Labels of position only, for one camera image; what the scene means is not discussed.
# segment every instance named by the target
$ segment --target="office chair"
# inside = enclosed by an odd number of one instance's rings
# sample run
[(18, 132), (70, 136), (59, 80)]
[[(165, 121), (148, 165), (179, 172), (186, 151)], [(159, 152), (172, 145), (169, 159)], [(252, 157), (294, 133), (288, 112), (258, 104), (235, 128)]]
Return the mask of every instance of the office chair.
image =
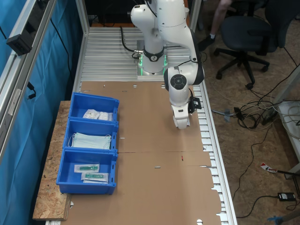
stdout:
[(243, 64), (251, 80), (246, 87), (252, 89), (255, 79), (249, 61), (263, 64), (263, 72), (268, 71), (270, 63), (248, 55), (248, 52), (267, 55), (276, 51), (277, 47), (283, 48), (289, 24), (299, 12), (300, 0), (269, 0), (265, 9), (265, 17), (269, 23), (250, 16), (226, 18), (221, 25), (222, 39), (224, 44), (233, 51), (217, 48), (214, 55), (224, 53), (235, 59), (219, 69), (216, 78), (222, 79), (222, 72), (229, 67), (235, 64), (240, 67)]

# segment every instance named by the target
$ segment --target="blue plastic bin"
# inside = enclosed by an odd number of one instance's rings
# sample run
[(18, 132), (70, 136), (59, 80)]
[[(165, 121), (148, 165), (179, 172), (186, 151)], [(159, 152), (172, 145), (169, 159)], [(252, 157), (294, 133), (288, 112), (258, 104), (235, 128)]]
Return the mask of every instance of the blue plastic bin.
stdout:
[(119, 107), (119, 100), (111, 97), (103, 97), (97, 95), (87, 95), (82, 93), (73, 92), (71, 107), (69, 112), (69, 118), (72, 119), (84, 119), (83, 115), (88, 109), (94, 109), (99, 112), (112, 113), (112, 121), (107, 120), (93, 120), (93, 121), (105, 121), (118, 123), (117, 112)]
[[(112, 137), (110, 149), (93, 149), (93, 150), (104, 150), (117, 152), (116, 141), (117, 141), (117, 132), (118, 124), (107, 123), (107, 122), (98, 122), (93, 120), (77, 120), (77, 119), (68, 119), (67, 128), (65, 133), (65, 139), (63, 143), (63, 148), (67, 148), (68, 143), (72, 145), (72, 135), (74, 133), (81, 133), (84, 135), (94, 135), (94, 136), (106, 136), (110, 135)], [(72, 149), (84, 150), (84, 148), (75, 148)]]
[[(117, 185), (115, 180), (117, 158), (118, 154), (113, 152), (64, 148), (56, 180), (60, 192), (111, 195)], [(81, 173), (74, 172), (76, 164), (100, 164), (99, 172), (109, 173), (108, 184), (84, 183), (81, 180)]]

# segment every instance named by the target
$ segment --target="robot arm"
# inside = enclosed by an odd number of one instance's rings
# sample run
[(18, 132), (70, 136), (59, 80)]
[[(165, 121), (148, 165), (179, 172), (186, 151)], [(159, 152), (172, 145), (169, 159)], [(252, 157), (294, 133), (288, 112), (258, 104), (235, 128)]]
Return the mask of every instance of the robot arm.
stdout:
[(146, 0), (135, 6), (131, 20), (144, 35), (142, 69), (155, 74), (165, 68), (163, 41), (178, 44), (189, 50), (190, 63), (169, 67), (164, 72), (165, 88), (169, 91), (175, 125), (187, 127), (188, 114), (201, 108), (198, 98), (189, 98), (189, 85), (198, 85), (204, 79), (199, 50), (194, 32), (188, 27), (183, 0)]
[(201, 108), (199, 99), (194, 98), (192, 92), (191, 97), (188, 97), (188, 86), (200, 84), (204, 80), (204, 71), (197, 40), (186, 22), (183, 0), (157, 0), (157, 23), (163, 40), (179, 44), (190, 53), (191, 63), (169, 67), (164, 73), (175, 125), (184, 129), (189, 123), (188, 114), (193, 113), (196, 108)]

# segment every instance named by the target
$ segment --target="brown cardboard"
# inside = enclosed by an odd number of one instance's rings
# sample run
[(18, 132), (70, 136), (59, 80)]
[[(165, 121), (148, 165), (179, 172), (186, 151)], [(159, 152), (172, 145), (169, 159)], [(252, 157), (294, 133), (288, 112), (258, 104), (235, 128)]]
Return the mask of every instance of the brown cardboard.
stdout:
[[(197, 113), (189, 116), (190, 126), (175, 127), (169, 93), (163, 82), (83, 82), (86, 94), (120, 100), (119, 152), (201, 151), (201, 132)], [(204, 164), (210, 165), (208, 154)]]
[(72, 195), (74, 206), (62, 225), (221, 224), (210, 170), (200, 167), (211, 164), (197, 114), (189, 117), (190, 127), (177, 129), (162, 84), (82, 83), (84, 93), (120, 100), (117, 187), (113, 195)]
[(120, 153), (113, 195), (73, 195), (61, 225), (221, 225), (210, 170), (191, 165), (180, 152)]

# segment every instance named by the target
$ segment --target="chair wheel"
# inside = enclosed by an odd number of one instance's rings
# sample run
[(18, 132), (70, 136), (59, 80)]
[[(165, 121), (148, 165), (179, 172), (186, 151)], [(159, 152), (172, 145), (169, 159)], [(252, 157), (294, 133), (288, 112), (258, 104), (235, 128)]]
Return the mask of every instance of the chair wheel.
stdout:
[(217, 51), (217, 50), (214, 51), (214, 56), (219, 56), (219, 54), (220, 54), (219, 51)]
[(217, 80), (221, 80), (221, 79), (222, 79), (222, 73), (221, 73), (221, 72), (218, 72), (218, 73), (217, 73), (216, 79), (217, 79)]
[(251, 90), (252, 88), (253, 88), (253, 84), (252, 83), (248, 83), (247, 85), (245, 85), (246, 86), (246, 88), (248, 89), (248, 90)]
[(268, 67), (268, 66), (264, 66), (264, 67), (261, 69), (261, 71), (262, 71), (263, 73), (265, 73), (265, 72), (267, 72), (267, 71), (268, 71), (268, 69), (269, 69), (269, 67)]

